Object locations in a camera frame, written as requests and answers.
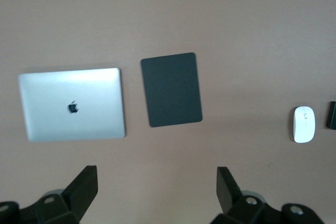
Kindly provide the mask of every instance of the black mouse pad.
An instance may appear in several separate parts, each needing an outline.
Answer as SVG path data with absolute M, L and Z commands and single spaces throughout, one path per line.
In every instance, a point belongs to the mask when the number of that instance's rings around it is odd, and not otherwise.
M 202 120 L 196 55 L 193 52 L 141 60 L 152 127 Z

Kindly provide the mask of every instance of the laptop lid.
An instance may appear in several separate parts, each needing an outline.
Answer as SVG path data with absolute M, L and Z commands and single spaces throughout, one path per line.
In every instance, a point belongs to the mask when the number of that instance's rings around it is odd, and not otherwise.
M 24 73 L 18 82 L 30 141 L 125 137 L 118 68 Z

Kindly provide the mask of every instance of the beige surface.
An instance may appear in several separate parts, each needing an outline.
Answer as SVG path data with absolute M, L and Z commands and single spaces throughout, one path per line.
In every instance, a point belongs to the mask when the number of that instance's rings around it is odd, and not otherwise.
M 280 209 L 336 223 L 336 0 L 0 0 L 0 201 L 21 207 L 97 165 L 86 223 L 210 223 L 216 167 Z M 140 60 L 197 54 L 204 119 L 150 128 Z M 122 70 L 127 136 L 29 143 L 17 76 L 32 69 Z M 293 108 L 316 136 L 296 144 Z

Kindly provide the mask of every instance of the apple logo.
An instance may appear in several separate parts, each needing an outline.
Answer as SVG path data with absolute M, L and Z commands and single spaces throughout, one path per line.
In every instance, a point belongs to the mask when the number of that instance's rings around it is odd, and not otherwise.
M 77 113 L 78 110 L 76 109 L 76 106 L 77 104 L 75 104 L 75 101 L 73 101 L 72 103 L 68 105 L 68 109 L 70 113 Z

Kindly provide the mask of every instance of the computer mouse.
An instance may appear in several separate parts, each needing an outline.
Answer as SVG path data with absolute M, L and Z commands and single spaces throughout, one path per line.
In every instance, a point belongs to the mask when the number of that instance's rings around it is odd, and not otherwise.
M 297 143 L 306 143 L 313 139 L 315 115 L 312 108 L 301 106 L 295 109 L 293 133 L 294 140 Z

